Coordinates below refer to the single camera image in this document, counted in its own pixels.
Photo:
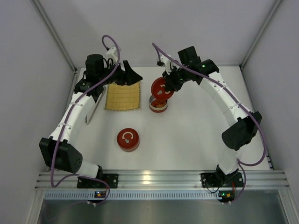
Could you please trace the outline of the red lid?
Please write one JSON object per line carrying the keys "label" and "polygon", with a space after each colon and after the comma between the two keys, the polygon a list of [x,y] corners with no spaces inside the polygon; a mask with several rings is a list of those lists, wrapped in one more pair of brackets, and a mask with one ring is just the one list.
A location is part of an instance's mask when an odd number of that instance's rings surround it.
{"label": "red lid", "polygon": [[124,128],[117,135],[117,144],[125,152],[131,152],[138,148],[140,138],[138,132],[133,128]]}
{"label": "red lid", "polygon": [[166,81],[163,77],[157,78],[151,86],[151,94],[157,100],[168,100],[174,94],[174,91],[167,91]]}

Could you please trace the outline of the steel bowl red base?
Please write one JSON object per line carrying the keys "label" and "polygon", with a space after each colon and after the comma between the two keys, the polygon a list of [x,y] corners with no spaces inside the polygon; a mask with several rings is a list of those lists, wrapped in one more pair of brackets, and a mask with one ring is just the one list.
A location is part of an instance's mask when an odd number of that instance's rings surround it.
{"label": "steel bowl red base", "polygon": [[168,107],[167,100],[158,100],[154,96],[149,98],[149,108],[155,113],[164,112]]}
{"label": "steel bowl red base", "polygon": [[132,152],[136,150],[140,144],[139,139],[130,139],[130,138],[124,138],[124,139],[118,139],[117,143],[121,150],[125,152]]}

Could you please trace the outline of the steel tongs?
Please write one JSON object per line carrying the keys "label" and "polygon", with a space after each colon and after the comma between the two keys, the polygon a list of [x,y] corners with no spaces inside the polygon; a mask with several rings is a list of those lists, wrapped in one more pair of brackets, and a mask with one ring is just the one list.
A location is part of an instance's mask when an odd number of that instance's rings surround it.
{"label": "steel tongs", "polygon": [[103,98],[103,95],[104,95],[104,93],[101,93],[101,94],[100,94],[98,100],[95,102],[95,104],[91,107],[91,109],[89,110],[88,114],[86,115],[86,117],[85,117],[85,123],[86,123],[87,125],[90,124],[90,122],[91,122],[91,120],[92,120],[92,118],[93,118],[93,116],[94,116],[94,114],[95,114],[95,111],[96,111],[96,109],[97,109],[97,107],[98,107],[100,101],[101,101],[102,98]]}

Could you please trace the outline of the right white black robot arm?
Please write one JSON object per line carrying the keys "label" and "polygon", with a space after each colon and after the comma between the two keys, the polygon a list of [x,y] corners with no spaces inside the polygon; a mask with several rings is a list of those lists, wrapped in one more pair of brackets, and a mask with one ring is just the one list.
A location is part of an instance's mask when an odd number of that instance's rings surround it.
{"label": "right white black robot arm", "polygon": [[218,66],[211,60],[202,61],[191,46],[178,52],[179,61],[158,51],[158,65],[164,66],[162,74],[165,96],[179,91],[188,81],[196,82],[215,102],[227,121],[228,129],[221,134],[224,154],[212,174],[207,188],[222,187],[231,182],[241,165],[240,150],[260,132],[262,115],[245,107],[224,81]]}

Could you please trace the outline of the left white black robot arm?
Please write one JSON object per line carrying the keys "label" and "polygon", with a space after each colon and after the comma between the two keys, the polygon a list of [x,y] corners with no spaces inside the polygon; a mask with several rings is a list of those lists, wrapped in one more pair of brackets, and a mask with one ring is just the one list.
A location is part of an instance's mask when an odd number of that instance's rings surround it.
{"label": "left white black robot arm", "polygon": [[116,60],[111,57],[105,59],[100,54],[88,55],[85,68],[63,118],[48,138],[41,138],[39,148],[47,167],[102,180],[102,167],[85,161],[74,144],[82,125],[91,119],[105,86],[132,86],[140,82],[142,76],[131,68],[127,60],[118,65]]}

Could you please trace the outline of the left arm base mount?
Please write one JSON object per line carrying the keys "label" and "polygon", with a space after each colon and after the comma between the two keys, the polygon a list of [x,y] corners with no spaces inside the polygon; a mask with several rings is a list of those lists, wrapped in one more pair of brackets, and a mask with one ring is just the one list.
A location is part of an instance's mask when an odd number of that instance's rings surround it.
{"label": "left arm base mount", "polygon": [[79,177],[77,182],[78,189],[104,189],[107,185],[111,189],[118,188],[119,175],[116,173],[107,174],[101,172],[97,174],[96,178]]}

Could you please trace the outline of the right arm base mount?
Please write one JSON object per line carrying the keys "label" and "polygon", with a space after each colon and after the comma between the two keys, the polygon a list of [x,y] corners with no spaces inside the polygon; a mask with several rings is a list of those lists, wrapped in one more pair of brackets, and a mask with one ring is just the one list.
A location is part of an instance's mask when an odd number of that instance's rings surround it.
{"label": "right arm base mount", "polygon": [[202,180],[202,187],[206,188],[242,188],[244,181],[242,174],[234,172],[232,174],[224,175],[220,172],[208,172],[200,174]]}

